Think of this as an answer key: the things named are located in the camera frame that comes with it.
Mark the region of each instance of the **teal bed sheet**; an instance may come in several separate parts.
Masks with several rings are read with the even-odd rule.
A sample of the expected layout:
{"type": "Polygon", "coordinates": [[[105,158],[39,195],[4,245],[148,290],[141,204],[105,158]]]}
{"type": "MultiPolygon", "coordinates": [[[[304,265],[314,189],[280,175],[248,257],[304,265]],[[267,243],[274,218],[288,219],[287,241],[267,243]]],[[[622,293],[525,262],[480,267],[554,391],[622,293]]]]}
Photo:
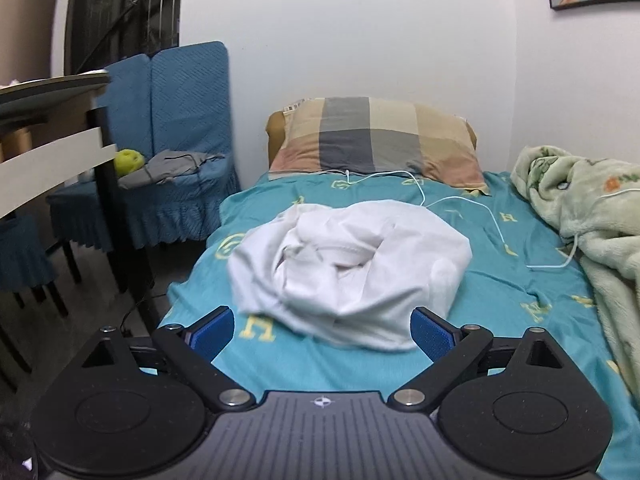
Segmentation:
{"type": "MultiPolygon", "coordinates": [[[[496,336],[521,336],[532,325],[548,329],[609,405],[614,436],[599,473],[607,480],[637,480],[638,414],[607,347],[582,269],[575,261],[564,269],[528,269],[527,264],[562,264],[564,243],[514,192],[507,173],[485,173],[485,179],[491,196],[418,180],[426,205],[460,196],[489,207],[507,244],[500,240],[491,215],[480,206],[446,200],[430,208],[469,238],[473,252],[449,321],[457,326],[478,323],[496,336]]],[[[231,307],[236,316],[234,339],[213,363],[258,399],[265,390],[379,390],[386,398],[430,364],[419,350],[382,353],[338,348],[296,335],[271,319],[239,315],[226,273],[226,260],[244,234],[292,204],[345,207],[382,199],[419,204],[422,195],[412,179],[398,176],[378,176],[351,185],[340,174],[274,181],[263,177],[223,202],[222,226],[207,240],[190,278],[170,286],[172,308],[162,323],[187,326],[221,304],[231,307]]]]}

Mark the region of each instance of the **checkered pillow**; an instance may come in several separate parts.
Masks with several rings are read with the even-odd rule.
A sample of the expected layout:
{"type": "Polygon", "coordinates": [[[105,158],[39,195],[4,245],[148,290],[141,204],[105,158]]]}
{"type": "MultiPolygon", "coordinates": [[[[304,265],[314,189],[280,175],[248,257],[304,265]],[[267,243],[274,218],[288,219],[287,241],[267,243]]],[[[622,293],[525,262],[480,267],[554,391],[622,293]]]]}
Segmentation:
{"type": "Polygon", "coordinates": [[[292,173],[405,170],[463,189],[488,187],[468,123],[434,108],[368,97],[309,99],[284,110],[270,178],[292,173]]]}

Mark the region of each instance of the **window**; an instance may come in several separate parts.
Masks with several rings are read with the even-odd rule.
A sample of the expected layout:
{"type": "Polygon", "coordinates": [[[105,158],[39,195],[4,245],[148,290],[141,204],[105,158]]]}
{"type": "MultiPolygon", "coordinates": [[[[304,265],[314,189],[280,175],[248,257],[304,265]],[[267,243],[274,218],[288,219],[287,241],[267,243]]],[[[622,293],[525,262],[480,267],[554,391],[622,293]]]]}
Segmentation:
{"type": "Polygon", "coordinates": [[[69,0],[65,74],[178,45],[180,0],[69,0]]]}

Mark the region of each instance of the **chair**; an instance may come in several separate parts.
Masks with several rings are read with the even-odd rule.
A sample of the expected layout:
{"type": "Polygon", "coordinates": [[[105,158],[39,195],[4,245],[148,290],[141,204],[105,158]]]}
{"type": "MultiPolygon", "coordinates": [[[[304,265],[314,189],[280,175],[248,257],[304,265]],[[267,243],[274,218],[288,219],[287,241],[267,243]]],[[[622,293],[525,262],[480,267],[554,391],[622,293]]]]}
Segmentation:
{"type": "MultiPolygon", "coordinates": [[[[220,225],[220,203],[239,190],[231,150],[226,48],[220,42],[171,48],[151,60],[141,54],[107,70],[111,83],[98,104],[108,109],[111,135],[120,149],[137,150],[147,160],[162,150],[223,155],[203,164],[198,173],[122,191],[134,245],[206,239],[220,225]]],[[[111,240],[95,182],[57,190],[47,202],[57,238],[109,256],[111,240]]]]}
{"type": "MultiPolygon", "coordinates": [[[[0,290],[9,291],[21,308],[24,307],[19,291],[31,288],[34,297],[41,303],[44,297],[42,286],[45,285],[51,295],[60,316],[68,316],[68,310],[60,297],[54,283],[54,270],[40,240],[35,220],[31,216],[16,216],[0,219],[0,290]]],[[[11,338],[0,326],[0,341],[7,347],[9,354],[20,368],[27,373],[31,367],[15,347],[11,338]]],[[[0,370],[0,379],[15,391],[15,384],[0,370]]]]}

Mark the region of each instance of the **dark floor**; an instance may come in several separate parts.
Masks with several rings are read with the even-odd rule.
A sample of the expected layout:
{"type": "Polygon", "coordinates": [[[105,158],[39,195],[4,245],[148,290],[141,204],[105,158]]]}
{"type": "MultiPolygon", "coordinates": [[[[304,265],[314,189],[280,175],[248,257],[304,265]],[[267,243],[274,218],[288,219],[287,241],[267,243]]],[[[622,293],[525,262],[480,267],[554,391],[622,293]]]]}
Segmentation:
{"type": "MultiPolygon", "coordinates": [[[[204,242],[172,244],[147,251],[156,277],[152,293],[160,316],[169,309],[165,296],[171,282],[183,282],[193,264],[204,251],[204,242]]],[[[0,293],[0,322],[31,364],[28,375],[18,368],[0,344],[0,363],[17,383],[12,394],[0,381],[0,422],[28,420],[31,410],[49,383],[76,354],[88,337],[103,325],[119,326],[132,307],[128,292],[119,294],[105,255],[100,251],[74,246],[74,254],[82,274],[82,283],[71,279],[62,251],[51,257],[59,277],[56,285],[69,310],[62,319],[50,299],[38,304],[26,290],[21,296],[26,304],[21,310],[12,294],[0,293]]],[[[138,314],[132,313],[126,323],[133,335],[146,335],[138,314]]]]}

